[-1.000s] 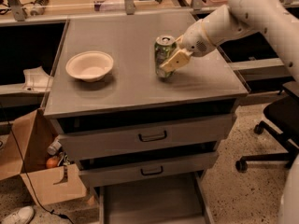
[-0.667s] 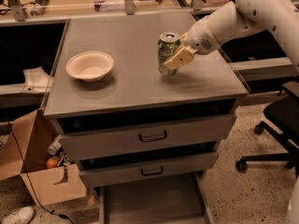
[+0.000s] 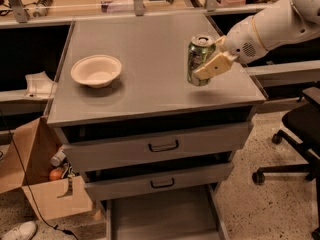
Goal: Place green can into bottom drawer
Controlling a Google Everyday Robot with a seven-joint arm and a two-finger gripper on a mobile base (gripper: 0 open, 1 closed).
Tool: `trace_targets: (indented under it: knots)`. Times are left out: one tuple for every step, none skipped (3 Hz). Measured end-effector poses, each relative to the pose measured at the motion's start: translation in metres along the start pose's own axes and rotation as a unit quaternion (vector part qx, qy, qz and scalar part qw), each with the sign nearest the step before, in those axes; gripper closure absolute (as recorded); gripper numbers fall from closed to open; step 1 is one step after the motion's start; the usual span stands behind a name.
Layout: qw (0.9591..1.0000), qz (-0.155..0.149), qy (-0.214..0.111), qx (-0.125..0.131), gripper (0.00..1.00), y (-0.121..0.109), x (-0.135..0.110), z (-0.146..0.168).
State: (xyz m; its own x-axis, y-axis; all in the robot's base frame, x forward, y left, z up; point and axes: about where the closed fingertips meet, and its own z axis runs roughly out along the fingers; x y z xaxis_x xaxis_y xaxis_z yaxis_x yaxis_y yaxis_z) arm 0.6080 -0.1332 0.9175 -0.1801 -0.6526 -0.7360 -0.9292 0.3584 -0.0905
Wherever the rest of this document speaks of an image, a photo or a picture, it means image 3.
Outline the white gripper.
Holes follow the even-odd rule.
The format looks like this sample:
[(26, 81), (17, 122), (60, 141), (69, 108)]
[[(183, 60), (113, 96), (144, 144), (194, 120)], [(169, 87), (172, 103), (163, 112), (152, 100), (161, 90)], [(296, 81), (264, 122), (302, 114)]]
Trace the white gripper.
[(215, 45), (220, 52), (193, 71), (195, 79), (205, 80), (227, 72), (237, 57), (240, 63), (249, 64), (268, 53), (258, 37), (253, 16), (234, 25), (226, 36), (215, 41)]

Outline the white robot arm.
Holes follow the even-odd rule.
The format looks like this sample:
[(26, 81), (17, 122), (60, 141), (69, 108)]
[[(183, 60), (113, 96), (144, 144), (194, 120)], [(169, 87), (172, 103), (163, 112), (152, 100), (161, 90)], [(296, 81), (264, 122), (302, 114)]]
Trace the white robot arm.
[(269, 51), (320, 36), (320, 0), (278, 0), (234, 25), (214, 41), (216, 50), (190, 73), (194, 85), (230, 70), (234, 62), (248, 64)]

